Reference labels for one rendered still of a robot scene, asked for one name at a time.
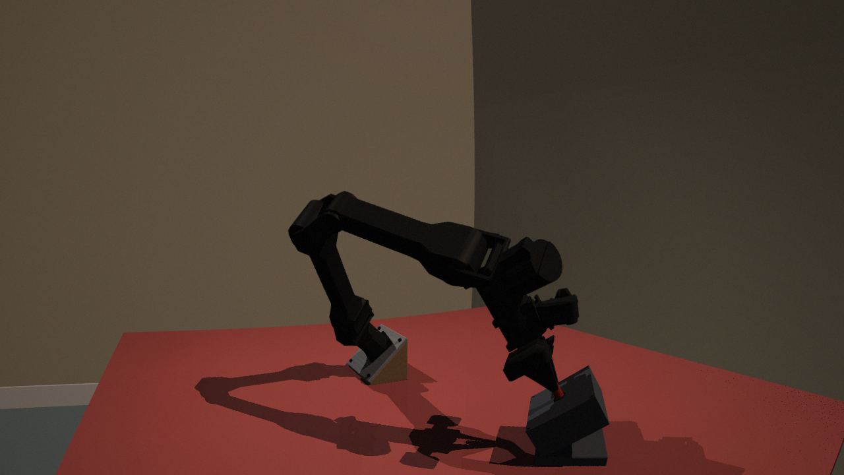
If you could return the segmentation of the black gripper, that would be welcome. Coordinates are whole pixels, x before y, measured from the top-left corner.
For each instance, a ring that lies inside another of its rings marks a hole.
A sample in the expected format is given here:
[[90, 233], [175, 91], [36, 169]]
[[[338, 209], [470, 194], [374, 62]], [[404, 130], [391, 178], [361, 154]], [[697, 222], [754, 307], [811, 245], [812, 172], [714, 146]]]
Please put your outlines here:
[[[502, 331], [510, 352], [504, 363], [503, 372], [509, 381], [522, 376], [545, 387], [551, 392], [558, 390], [557, 371], [552, 355], [555, 336], [545, 339], [545, 332], [537, 335], [531, 321], [531, 296], [523, 295], [504, 309], [491, 313], [494, 328]], [[517, 350], [516, 350], [517, 349]]]

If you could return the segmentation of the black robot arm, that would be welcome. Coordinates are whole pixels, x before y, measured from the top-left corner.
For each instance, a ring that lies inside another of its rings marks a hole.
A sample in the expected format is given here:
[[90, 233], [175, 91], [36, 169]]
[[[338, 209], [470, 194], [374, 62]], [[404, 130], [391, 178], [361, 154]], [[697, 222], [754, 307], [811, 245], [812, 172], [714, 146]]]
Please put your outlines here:
[[[529, 237], [509, 248], [510, 238], [454, 222], [428, 224], [372, 205], [347, 191], [310, 201], [289, 228], [297, 251], [311, 257], [330, 300], [330, 323], [336, 340], [358, 346], [374, 363], [393, 342], [372, 323], [368, 300], [355, 295], [336, 247], [344, 230], [419, 261], [425, 270], [452, 286], [476, 288], [489, 313], [519, 297], [556, 282], [562, 274], [557, 248]], [[484, 267], [487, 250], [492, 249]], [[555, 325], [578, 322], [578, 296], [568, 288], [555, 298], [531, 300], [531, 321], [537, 335]]]

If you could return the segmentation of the dark grey sloped panel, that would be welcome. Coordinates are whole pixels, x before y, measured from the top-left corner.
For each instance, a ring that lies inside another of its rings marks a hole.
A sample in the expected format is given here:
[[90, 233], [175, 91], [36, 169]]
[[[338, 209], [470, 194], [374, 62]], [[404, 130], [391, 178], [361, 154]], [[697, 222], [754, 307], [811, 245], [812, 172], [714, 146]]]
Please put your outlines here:
[[564, 394], [558, 400], [547, 389], [530, 398], [526, 434], [536, 448], [533, 465], [606, 466], [609, 419], [593, 371], [587, 365], [558, 385]]

